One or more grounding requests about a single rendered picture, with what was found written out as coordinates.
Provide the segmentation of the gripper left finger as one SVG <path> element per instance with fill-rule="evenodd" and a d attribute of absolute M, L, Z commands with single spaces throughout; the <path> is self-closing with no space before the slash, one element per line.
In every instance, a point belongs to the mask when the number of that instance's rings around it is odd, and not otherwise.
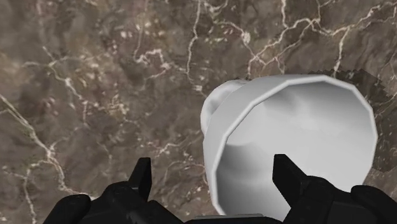
<path fill-rule="evenodd" d="M 151 159 L 139 158 L 126 181 L 110 184 L 97 199 L 75 194 L 60 199 L 43 224 L 184 224 L 155 200 Z"/>

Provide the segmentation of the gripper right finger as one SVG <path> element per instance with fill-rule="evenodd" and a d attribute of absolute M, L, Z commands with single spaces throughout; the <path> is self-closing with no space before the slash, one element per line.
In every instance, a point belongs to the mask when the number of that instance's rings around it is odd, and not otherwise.
<path fill-rule="evenodd" d="M 272 181 L 290 206 L 282 224 L 397 224 L 397 202 L 382 190 L 356 185 L 345 192 L 306 175 L 287 155 L 274 155 Z"/>

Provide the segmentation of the white mug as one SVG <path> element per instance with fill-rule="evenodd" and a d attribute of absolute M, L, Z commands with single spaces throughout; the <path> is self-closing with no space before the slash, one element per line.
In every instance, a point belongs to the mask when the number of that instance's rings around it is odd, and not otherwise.
<path fill-rule="evenodd" d="M 227 81 L 204 101 L 200 125 L 217 212 L 280 220 L 289 205 L 272 181 L 276 154 L 348 191 L 364 182 L 378 140 L 373 109 L 359 90 L 322 74 Z"/>

